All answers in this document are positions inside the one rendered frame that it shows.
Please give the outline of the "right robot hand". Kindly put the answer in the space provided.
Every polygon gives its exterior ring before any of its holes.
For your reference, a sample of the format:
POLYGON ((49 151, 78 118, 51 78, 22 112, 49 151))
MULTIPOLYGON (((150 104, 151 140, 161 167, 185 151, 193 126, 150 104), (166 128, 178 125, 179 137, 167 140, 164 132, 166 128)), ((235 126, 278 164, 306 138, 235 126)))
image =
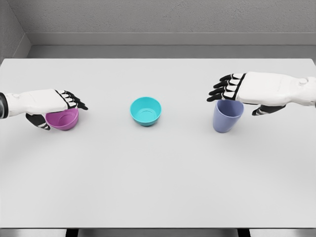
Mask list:
POLYGON ((272 114, 291 102, 290 87, 294 81, 294 77, 283 74, 234 73, 219 79, 219 83, 209 92, 207 101, 239 101, 243 104, 259 105, 252 112, 253 116, 272 114))

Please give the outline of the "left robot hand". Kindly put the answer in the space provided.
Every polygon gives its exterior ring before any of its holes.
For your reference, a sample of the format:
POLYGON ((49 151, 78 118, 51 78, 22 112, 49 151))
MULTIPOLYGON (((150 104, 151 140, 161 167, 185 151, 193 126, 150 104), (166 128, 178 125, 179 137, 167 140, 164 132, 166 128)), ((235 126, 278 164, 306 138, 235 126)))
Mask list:
POLYGON ((88 107, 73 93, 66 90, 44 89, 23 92, 22 101, 25 103, 26 119, 38 128, 50 130, 44 115, 62 112, 67 109, 88 107))

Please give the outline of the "purple bowl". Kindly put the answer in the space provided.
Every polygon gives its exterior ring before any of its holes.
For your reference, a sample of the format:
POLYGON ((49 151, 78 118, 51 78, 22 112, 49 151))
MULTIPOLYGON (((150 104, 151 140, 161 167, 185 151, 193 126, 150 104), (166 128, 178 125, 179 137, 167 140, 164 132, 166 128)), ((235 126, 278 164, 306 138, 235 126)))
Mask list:
POLYGON ((77 108, 67 109, 61 112, 48 113, 45 115, 47 123, 58 130, 70 130, 74 128, 79 119, 77 108))

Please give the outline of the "lavender blue cup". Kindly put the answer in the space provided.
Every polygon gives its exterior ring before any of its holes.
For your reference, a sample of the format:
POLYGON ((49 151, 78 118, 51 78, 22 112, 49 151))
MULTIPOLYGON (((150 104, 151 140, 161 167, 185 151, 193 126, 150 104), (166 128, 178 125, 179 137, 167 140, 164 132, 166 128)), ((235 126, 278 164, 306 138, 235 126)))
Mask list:
POLYGON ((218 100, 213 113, 213 128, 219 133, 230 131, 241 118, 243 103, 233 100, 218 100))

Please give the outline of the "teal bowl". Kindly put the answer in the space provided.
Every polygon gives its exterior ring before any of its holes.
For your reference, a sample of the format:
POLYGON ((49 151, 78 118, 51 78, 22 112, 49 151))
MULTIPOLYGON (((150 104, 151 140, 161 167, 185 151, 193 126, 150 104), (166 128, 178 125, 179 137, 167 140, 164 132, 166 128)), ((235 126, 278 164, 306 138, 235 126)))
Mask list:
POLYGON ((140 97, 130 105, 133 120, 141 126, 154 125, 161 115, 161 104, 152 97, 140 97))

